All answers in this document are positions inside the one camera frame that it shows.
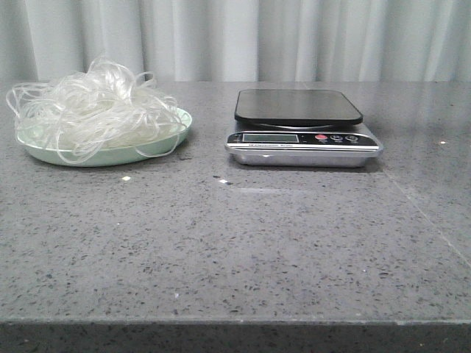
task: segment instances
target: mint green plate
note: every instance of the mint green plate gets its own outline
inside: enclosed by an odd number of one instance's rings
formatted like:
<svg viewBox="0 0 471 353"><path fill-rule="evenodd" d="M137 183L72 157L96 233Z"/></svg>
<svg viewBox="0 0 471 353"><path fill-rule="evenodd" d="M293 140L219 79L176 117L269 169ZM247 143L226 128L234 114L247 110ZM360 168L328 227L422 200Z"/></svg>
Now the mint green plate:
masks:
<svg viewBox="0 0 471 353"><path fill-rule="evenodd" d="M182 123L186 125L186 128L182 130L178 135L173 136L171 138L155 140L137 146L101 149L94 156L92 156L92 158L86 160L83 163L67 163L59 157L56 150L44 149L35 145L31 141L25 142L25 140L27 140L25 138L26 136L23 136L23 134L21 133L18 133L18 142L23 145L26 151L34 158L56 165L68 165L73 167L102 167L106 165L119 165L138 162L139 160L146 160L150 157L143 156L142 154L138 153L136 149L147 155L164 154L166 152L171 151L171 149L174 148L175 144L178 146L185 140L190 129L192 118L191 115L183 109L177 109L177 112L179 117L182 119ZM60 152L66 159L73 160L74 158L76 158L70 150L63 150Z"/></svg>

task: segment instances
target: clear plastic tubing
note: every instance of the clear plastic tubing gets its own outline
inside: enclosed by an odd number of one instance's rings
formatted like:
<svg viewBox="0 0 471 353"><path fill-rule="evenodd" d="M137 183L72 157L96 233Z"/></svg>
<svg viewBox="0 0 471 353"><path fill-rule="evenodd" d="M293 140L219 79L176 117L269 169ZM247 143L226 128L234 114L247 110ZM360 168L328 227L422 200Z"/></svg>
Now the clear plastic tubing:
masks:
<svg viewBox="0 0 471 353"><path fill-rule="evenodd" d="M152 72L134 75L103 57L87 73L48 83L21 83L7 94L15 113L15 131L35 145L54 149L68 164L92 158L100 149L134 146L146 157L172 153L187 126L177 113L177 101L157 90ZM175 137L171 151L148 155L136 147ZM66 158L70 151L74 159Z"/></svg>

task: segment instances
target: curtain fold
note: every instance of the curtain fold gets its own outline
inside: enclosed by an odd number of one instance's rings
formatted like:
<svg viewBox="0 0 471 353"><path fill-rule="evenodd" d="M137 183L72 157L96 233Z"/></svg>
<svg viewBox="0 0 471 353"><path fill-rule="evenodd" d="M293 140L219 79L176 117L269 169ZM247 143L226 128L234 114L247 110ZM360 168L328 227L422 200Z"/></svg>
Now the curtain fold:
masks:
<svg viewBox="0 0 471 353"><path fill-rule="evenodd" d="M469 0L8 0L0 78L105 55L160 81L470 81Z"/></svg>

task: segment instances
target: speckled countertop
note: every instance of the speckled countertop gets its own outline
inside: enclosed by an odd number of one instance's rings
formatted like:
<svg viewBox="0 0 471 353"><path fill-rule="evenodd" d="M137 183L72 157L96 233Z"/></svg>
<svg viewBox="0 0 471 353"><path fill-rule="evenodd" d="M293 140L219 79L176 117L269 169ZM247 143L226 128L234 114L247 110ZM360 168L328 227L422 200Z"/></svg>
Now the speckled countertop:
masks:
<svg viewBox="0 0 471 353"><path fill-rule="evenodd" d="M384 153L239 165L224 141L246 88L340 90ZM31 158L0 101L1 322L471 322L471 84L161 90L193 116L186 142L108 168Z"/></svg>

